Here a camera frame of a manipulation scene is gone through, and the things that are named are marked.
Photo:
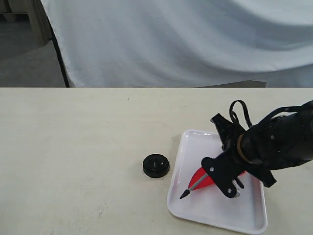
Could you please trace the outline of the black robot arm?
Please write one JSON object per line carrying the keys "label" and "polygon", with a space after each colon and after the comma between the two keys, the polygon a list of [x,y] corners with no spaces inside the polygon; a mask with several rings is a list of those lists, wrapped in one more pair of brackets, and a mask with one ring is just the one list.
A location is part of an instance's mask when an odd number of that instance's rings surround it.
{"label": "black robot arm", "polygon": [[220,114],[214,123],[222,141],[222,153],[205,157],[201,166],[228,198],[244,188],[238,178],[247,172],[267,188],[276,183],[272,171],[297,167],[313,159],[313,103],[280,107],[259,123],[251,123],[242,100],[229,107],[230,120]]}

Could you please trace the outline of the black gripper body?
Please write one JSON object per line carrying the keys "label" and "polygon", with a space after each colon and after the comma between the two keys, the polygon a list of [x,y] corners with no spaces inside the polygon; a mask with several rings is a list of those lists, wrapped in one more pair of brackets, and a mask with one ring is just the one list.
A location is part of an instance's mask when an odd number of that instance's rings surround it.
{"label": "black gripper body", "polygon": [[253,164],[244,155],[240,144],[246,131],[240,124],[230,122],[221,114],[213,116],[211,122],[218,131],[223,152],[215,158],[203,158],[201,166],[226,197],[239,196],[239,189],[244,185],[238,177],[245,171],[267,188],[276,183],[269,169],[261,164]]}

